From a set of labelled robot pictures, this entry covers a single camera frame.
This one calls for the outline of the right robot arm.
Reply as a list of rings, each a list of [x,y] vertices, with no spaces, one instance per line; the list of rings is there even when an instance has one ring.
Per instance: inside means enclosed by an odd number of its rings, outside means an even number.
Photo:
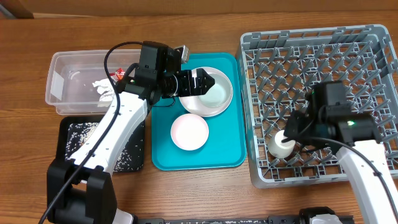
[[[354,113],[343,82],[323,82],[306,94],[304,112],[293,111],[285,141],[329,148],[347,175],[366,223],[397,223],[397,188],[374,118]]]

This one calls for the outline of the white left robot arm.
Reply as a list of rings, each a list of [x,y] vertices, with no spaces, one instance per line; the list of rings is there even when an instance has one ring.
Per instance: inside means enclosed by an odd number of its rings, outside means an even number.
[[[119,81],[109,72],[113,101],[88,140],[65,160],[57,151],[47,170],[47,209],[39,222],[135,223],[118,208],[112,174],[131,135],[161,98],[204,95],[215,84],[204,69],[182,70],[186,46],[141,42],[137,63]]]

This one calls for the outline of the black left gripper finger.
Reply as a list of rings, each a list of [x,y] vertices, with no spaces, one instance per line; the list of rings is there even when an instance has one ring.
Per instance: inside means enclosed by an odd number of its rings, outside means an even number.
[[[204,84],[201,84],[201,85],[197,85],[197,86],[193,89],[192,95],[193,95],[193,96],[205,95],[205,94],[210,90],[210,88],[211,88],[212,86],[213,86],[212,83],[210,83],[210,84],[204,83]]]
[[[192,70],[192,76],[197,85],[214,85],[215,79],[204,68]]]

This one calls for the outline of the red snack wrapper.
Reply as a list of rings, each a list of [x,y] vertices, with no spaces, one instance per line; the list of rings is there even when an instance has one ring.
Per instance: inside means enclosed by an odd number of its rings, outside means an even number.
[[[117,83],[118,81],[124,78],[125,71],[122,68],[117,69],[115,72],[110,73],[110,77],[113,79],[113,82]]]

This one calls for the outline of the white tissue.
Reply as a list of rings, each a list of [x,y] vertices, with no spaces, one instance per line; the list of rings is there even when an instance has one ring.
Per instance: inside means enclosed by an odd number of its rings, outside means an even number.
[[[100,95],[100,102],[113,100],[114,90],[112,88],[111,82],[107,78],[95,81],[92,83],[92,85],[94,88],[96,88],[96,91]]]

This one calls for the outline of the cream plastic cup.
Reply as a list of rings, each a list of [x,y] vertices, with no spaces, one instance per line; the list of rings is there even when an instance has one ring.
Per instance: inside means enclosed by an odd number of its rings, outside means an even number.
[[[272,156],[283,159],[291,155],[296,142],[294,140],[282,142],[285,139],[287,139],[287,137],[284,136],[284,130],[277,132],[273,137],[271,137],[267,147]]]

